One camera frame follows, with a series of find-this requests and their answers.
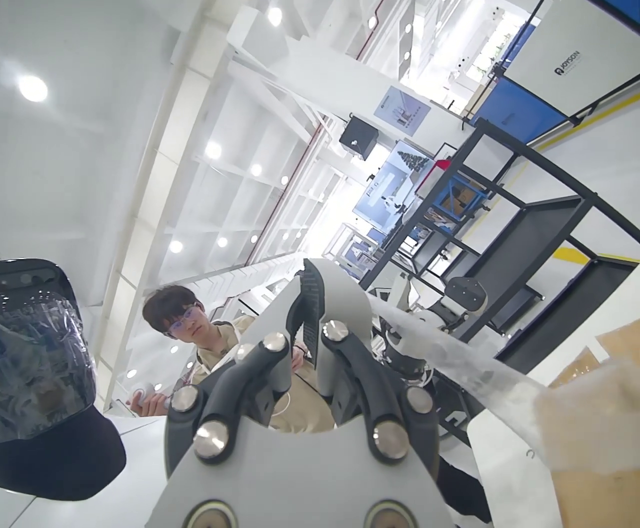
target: transparent plastic bag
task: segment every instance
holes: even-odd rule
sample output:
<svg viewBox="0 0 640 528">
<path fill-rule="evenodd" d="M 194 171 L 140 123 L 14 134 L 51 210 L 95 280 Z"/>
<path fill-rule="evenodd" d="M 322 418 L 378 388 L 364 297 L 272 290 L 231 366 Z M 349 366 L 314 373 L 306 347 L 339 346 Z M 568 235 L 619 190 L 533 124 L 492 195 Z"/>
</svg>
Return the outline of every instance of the transparent plastic bag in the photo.
<svg viewBox="0 0 640 528">
<path fill-rule="evenodd" d="M 640 469 L 640 367 L 610 360 L 536 402 L 545 463 L 609 474 Z"/>
<path fill-rule="evenodd" d="M 374 313 L 404 339 L 415 340 L 415 349 L 430 366 L 464 388 L 544 458 L 536 399 L 548 389 L 377 297 L 370 295 L 369 301 Z"/>
<path fill-rule="evenodd" d="M 610 474 L 640 468 L 638 365 L 590 365 L 570 383 L 547 388 L 411 314 L 369 300 L 375 314 L 415 342 L 414 353 L 495 414 L 549 469 Z"/>
</svg>

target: gray robot arm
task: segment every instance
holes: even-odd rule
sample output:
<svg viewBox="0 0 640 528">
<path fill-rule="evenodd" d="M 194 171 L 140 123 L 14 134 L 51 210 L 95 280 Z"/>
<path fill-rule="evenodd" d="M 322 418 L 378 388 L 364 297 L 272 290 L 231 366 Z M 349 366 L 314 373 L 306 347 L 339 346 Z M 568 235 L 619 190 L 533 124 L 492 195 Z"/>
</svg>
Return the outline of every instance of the gray robot arm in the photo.
<svg viewBox="0 0 640 528">
<path fill-rule="evenodd" d="M 347 274 L 327 260 L 305 261 L 233 357 L 173 395 L 169 481 L 147 527 L 451 528 L 434 482 L 433 402 L 372 357 L 371 316 Z M 333 431 L 266 427 L 291 384 L 291 341 L 301 325 Z"/>
</svg>

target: eyeglasses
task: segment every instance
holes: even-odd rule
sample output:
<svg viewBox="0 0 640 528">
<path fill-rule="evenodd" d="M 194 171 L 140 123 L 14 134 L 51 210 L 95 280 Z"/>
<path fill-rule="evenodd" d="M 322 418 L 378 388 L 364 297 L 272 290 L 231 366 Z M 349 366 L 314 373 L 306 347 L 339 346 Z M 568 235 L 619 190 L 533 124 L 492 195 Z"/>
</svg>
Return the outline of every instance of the eyeglasses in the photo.
<svg viewBox="0 0 640 528">
<path fill-rule="evenodd" d="M 180 332 L 184 328 L 184 323 L 187 321 L 195 321 L 198 315 L 198 307 L 190 306 L 180 319 L 174 322 L 164 334 L 169 337 L 175 337 L 176 332 Z"/>
</svg>

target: display monitor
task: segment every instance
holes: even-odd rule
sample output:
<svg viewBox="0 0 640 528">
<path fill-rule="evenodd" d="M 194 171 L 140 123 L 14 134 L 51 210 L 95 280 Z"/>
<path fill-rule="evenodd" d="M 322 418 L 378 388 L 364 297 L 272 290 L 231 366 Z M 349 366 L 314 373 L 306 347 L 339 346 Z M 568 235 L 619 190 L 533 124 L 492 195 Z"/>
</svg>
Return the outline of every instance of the display monitor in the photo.
<svg viewBox="0 0 640 528">
<path fill-rule="evenodd" d="M 414 199 L 415 190 L 433 167 L 432 158 L 398 141 L 353 212 L 385 235 Z"/>
</svg>

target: hand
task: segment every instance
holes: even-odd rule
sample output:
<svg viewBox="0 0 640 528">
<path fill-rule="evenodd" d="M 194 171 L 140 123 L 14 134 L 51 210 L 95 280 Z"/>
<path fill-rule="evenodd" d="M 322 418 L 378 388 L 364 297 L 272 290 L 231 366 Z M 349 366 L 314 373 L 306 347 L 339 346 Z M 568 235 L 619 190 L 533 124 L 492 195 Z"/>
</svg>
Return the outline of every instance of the hand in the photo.
<svg viewBox="0 0 640 528">
<path fill-rule="evenodd" d="M 164 394 L 154 394 L 149 396 L 144 400 L 144 402 L 140 402 L 141 396 L 142 393 L 137 392 L 134 394 L 131 401 L 127 402 L 129 408 L 138 416 L 166 416 L 169 412 L 168 409 L 164 407 L 164 402 L 167 400 L 168 396 L 165 396 Z"/>
<path fill-rule="evenodd" d="M 296 372 L 305 363 L 305 352 L 301 345 L 295 344 L 291 351 L 291 372 Z"/>
</svg>

